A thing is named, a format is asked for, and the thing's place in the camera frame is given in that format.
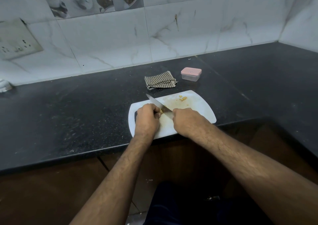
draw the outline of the metal blade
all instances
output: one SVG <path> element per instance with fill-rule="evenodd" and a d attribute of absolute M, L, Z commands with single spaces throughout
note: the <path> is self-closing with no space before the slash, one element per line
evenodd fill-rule
<path fill-rule="evenodd" d="M 154 104 L 156 105 L 158 108 L 160 108 L 163 113 L 165 115 L 167 115 L 169 118 L 173 119 L 173 112 L 168 109 L 166 106 L 164 106 L 161 102 L 157 101 L 156 99 L 154 99 L 153 97 L 151 97 L 149 94 L 146 94 L 147 97 L 149 98 L 149 100 Z"/>

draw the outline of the forearm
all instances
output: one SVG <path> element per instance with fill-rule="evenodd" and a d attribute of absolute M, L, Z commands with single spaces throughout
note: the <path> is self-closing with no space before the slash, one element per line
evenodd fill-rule
<path fill-rule="evenodd" d="M 194 141 L 219 159 L 275 224 L 316 224 L 318 186 L 214 125 Z"/>
<path fill-rule="evenodd" d="M 152 139 L 134 137 L 71 225 L 125 224 L 142 158 Z"/>

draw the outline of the countertop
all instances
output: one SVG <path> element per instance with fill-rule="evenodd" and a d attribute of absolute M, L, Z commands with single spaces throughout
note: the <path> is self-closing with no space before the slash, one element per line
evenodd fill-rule
<path fill-rule="evenodd" d="M 0 173 L 116 152 L 132 138 L 132 103 L 186 90 L 205 99 L 216 125 L 269 116 L 318 156 L 317 60 L 271 43 L 18 86 L 0 94 Z M 184 67 L 202 69 L 200 79 L 183 80 Z M 167 70 L 177 86 L 147 90 L 144 76 Z"/>

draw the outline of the checkered cloth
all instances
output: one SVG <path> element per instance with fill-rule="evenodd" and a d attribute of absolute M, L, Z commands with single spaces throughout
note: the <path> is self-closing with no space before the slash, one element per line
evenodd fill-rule
<path fill-rule="evenodd" d="M 171 72 L 169 71 L 157 76 L 145 77 L 145 82 L 148 90 L 153 90 L 155 88 L 175 87 L 177 83 L 176 79 L 173 78 Z"/>

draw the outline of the hand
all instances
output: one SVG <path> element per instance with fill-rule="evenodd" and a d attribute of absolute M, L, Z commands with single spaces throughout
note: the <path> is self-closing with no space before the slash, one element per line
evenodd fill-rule
<path fill-rule="evenodd" d="M 175 108 L 173 110 L 173 125 L 179 134 L 193 141 L 209 132 L 213 126 L 205 117 L 191 108 Z"/>
<path fill-rule="evenodd" d="M 160 109 L 147 103 L 137 110 L 136 128 L 134 137 L 142 137 L 153 140 L 159 128 Z"/>

